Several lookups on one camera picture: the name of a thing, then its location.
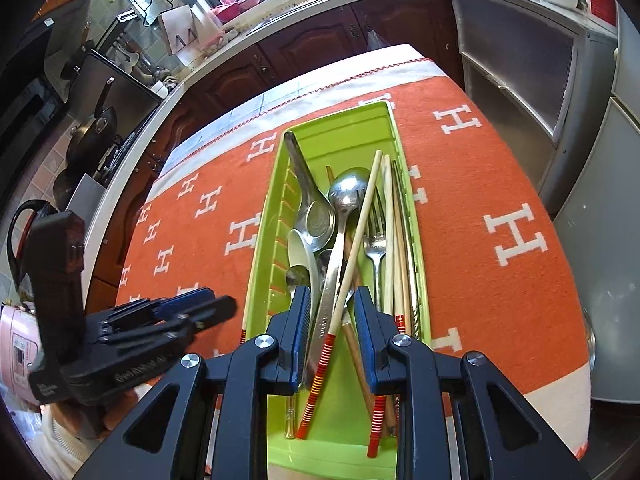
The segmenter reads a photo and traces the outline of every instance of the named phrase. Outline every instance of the pan handle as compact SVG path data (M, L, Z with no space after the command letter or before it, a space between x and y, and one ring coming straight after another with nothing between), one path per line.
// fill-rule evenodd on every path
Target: pan handle
M111 90L111 85L113 84L113 77L107 79L107 82L104 84L102 88L102 92L100 93L100 97L98 97L98 102L95 104L95 112L94 117L97 119L102 115L104 111L104 102L107 100L107 95L109 95L109 90Z

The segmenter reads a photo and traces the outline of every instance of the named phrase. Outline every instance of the metal screw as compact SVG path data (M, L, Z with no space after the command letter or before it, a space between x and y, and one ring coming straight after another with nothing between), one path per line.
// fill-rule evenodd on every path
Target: metal screw
M254 342L258 348L269 348L273 344L273 337L269 334L262 334L255 338Z
M486 357L482 352L471 351L466 353L466 360L473 366L486 364Z
M187 354L180 359L180 364L185 368L192 368L200 362L198 354Z
M411 344L411 338L407 334L396 334L391 341L396 346L409 346Z

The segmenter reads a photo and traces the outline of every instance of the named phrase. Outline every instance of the table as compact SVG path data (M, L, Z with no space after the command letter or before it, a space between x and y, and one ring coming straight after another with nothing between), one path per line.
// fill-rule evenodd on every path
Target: table
M407 45L284 83L176 148L140 211L118 302L199 286L233 296L236 317L192 347L205 358L232 351L282 132L380 99L392 103L410 168L432 348L487 354L581 456L590 416L588 352L551 220L478 108Z

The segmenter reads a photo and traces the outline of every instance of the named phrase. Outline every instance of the blue gripper pad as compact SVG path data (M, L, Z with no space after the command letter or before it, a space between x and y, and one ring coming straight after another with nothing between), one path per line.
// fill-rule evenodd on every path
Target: blue gripper pad
M266 365L261 373L273 382L273 395L290 396L302 381L305 349L309 332L311 291L297 286L289 310L271 317L267 334L278 341L278 359Z
M404 379L404 366L389 356L386 345L398 333L392 316L376 310L369 289L361 286L355 294L355 320L362 365L371 392L396 393L397 382Z

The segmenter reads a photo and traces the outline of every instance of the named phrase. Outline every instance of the chopstick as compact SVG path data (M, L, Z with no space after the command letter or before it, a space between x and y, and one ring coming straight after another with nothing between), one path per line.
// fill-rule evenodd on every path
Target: chopstick
M398 165L393 162L394 174L396 176L396 182L398 183L398 193L400 195L400 213L402 218L402 234L404 235L404 248L406 253L406 269L409 285L410 306L412 313L412 336L416 339L422 338L422 331L420 330L420 310L418 300L418 285L415 276L415 263L414 263L414 247L412 243L411 227L409 226L409 209L406 204L406 195L404 193L404 185L400 179L400 172Z
M412 329L414 326L414 321L409 300L409 277L407 276L406 250L404 247L404 233L402 231L402 217L400 212L400 190L398 187L398 172L393 171L392 176L394 184L394 236L396 238L396 248L398 248L398 250L395 252L395 261L397 262L395 271L397 274L396 280L394 282L394 293L396 295L395 305L398 306L399 304L399 308L396 310L396 322L399 321L402 324L402 329L404 332L401 331L401 333L413 335Z
M385 314L393 315L393 300L394 300L394 195L393 195L393 180L391 174L391 158L388 155L384 156L382 175L385 184L385 209L386 209L386 254L385 254L385 290L383 300L383 311ZM367 456L369 458L375 458L378 456L378 447L380 446L380 438L382 437L383 421L385 420L385 413L387 419L389 415L392 417L392 424L387 425L392 428L396 424L393 404L390 403L391 397L376 396L375 404L373 407L373 420L371 421L371 430L369 433L369 445L367 447Z
M334 172L331 169L331 166L326 167L326 176L329 178L329 186L334 181ZM351 253L351 248L353 247L353 241L351 240L351 235L349 233L345 233L344 235L344 250L347 253ZM362 286L362 277L360 275L360 269L356 265L353 271L353 286L354 288L358 288ZM373 394L369 391L369 385L367 384L367 379L364 375L364 366L362 364L362 356L360 355L360 347L358 346L358 339L356 337L355 330L353 329L353 325L351 323L351 317L346 309L342 314L342 329L344 330L344 337L347 340L347 346L349 348L349 354L351 355L351 360L353 361L353 366L356 368L356 375L358 377L358 384L360 385L360 391L362 392L362 398L364 399L365 406L367 407L367 412L369 413L369 418L373 417Z
M305 411L302 414L302 421L298 428L297 437L300 439L306 438L309 425L316 409L316 402L322 390L322 383L324 381L324 374L329 365L331 359L331 352L334 348L335 336L340 330L342 325L342 312L341 309L347 300L347 293L351 287L351 280L353 279L353 273L356 267L358 252L360 252L360 245L362 243L362 237L364 235L364 229L367 225L367 218L369 217L369 210L371 208L371 202L373 195L376 192L376 180L378 179L378 172L380 171L380 161L382 160L382 152L376 151L376 155L373 158L373 165L371 167L371 174L369 175L369 182L367 183L367 191L364 195L362 208L360 209L360 216L358 218L358 225L356 232L353 235L353 245L349 252L349 259L347 260L347 267L344 271L344 277L340 284L340 293L338 294L338 300L334 304L334 311L331 316L331 323L329 325L329 331L324 340L324 346L322 346L322 353L320 354L320 362L318 363L318 370L314 376L314 381L311 385L311 392L309 398L306 401Z

